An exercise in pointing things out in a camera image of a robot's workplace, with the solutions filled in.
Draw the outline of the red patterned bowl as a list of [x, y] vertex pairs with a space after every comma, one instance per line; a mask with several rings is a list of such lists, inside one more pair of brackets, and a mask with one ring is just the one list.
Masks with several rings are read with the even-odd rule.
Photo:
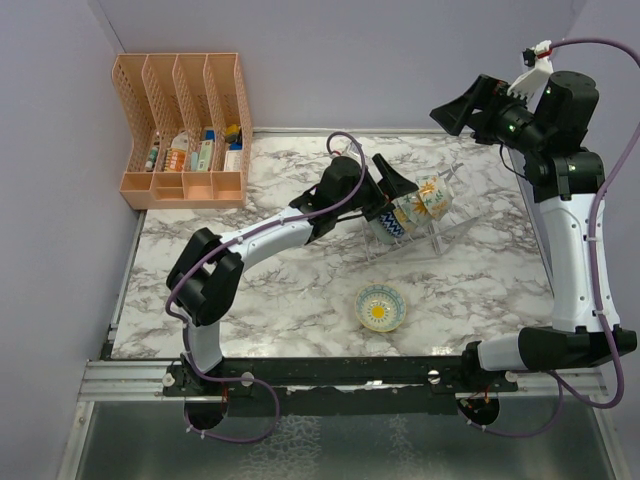
[[416, 228], [416, 225], [399, 208], [383, 213], [378, 217], [378, 221], [394, 238], [401, 238]]

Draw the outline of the yellow leaf patterned bowl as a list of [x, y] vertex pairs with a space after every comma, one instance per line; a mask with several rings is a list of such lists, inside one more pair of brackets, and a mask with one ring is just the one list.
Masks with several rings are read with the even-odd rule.
[[427, 198], [423, 198], [427, 209], [434, 220], [440, 220], [450, 210], [453, 204], [454, 193], [446, 179], [438, 175], [423, 176], [417, 181], [418, 190], [424, 185], [434, 187], [434, 192]]

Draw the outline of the yellow blue rimmed bowl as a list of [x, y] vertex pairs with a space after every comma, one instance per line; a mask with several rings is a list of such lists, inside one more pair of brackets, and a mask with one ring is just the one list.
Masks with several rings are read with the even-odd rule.
[[389, 333], [404, 322], [407, 305], [395, 288], [375, 283], [363, 287], [357, 293], [354, 311], [356, 318], [366, 329]]

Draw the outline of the blue orange floral bowl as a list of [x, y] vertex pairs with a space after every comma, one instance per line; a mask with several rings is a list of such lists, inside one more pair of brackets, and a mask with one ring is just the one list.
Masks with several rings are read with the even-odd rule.
[[418, 225], [413, 220], [411, 202], [406, 200], [405, 198], [400, 198], [394, 201], [394, 205], [394, 215], [398, 223], [407, 233], [414, 232], [417, 229]]

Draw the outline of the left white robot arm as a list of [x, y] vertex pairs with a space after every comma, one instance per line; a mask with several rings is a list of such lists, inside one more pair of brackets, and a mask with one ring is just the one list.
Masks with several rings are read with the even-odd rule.
[[272, 217], [236, 232], [217, 235], [202, 228], [191, 236], [166, 280], [170, 295], [165, 309], [183, 322], [184, 357], [190, 365], [186, 382], [195, 392], [210, 394], [220, 385], [218, 322], [233, 305], [246, 271], [284, 250], [314, 242], [348, 213], [377, 220], [394, 210], [394, 200], [418, 190], [381, 155], [373, 162], [379, 180], [363, 163], [336, 156], [316, 185]]

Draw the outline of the teal ceramic bowl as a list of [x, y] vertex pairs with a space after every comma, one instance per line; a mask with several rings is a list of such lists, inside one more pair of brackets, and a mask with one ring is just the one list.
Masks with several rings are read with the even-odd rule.
[[386, 245], [395, 244], [396, 240], [404, 235], [404, 229], [395, 220], [383, 221], [375, 219], [369, 223], [369, 227], [376, 238]]

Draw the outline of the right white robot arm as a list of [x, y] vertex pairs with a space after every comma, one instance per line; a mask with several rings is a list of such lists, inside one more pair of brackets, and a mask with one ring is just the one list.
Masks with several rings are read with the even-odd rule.
[[554, 305], [549, 327], [469, 344], [461, 383], [481, 391], [496, 371], [591, 368], [637, 347], [635, 332], [620, 326], [608, 295], [606, 268], [591, 276], [589, 248], [603, 243], [602, 219], [589, 217], [605, 181], [600, 156], [582, 141], [599, 100], [596, 83], [571, 71], [550, 75], [536, 110], [508, 93], [508, 83], [480, 75], [457, 99], [431, 117], [450, 135], [468, 127], [483, 145], [503, 144], [524, 157], [524, 177], [542, 215], [551, 258]]

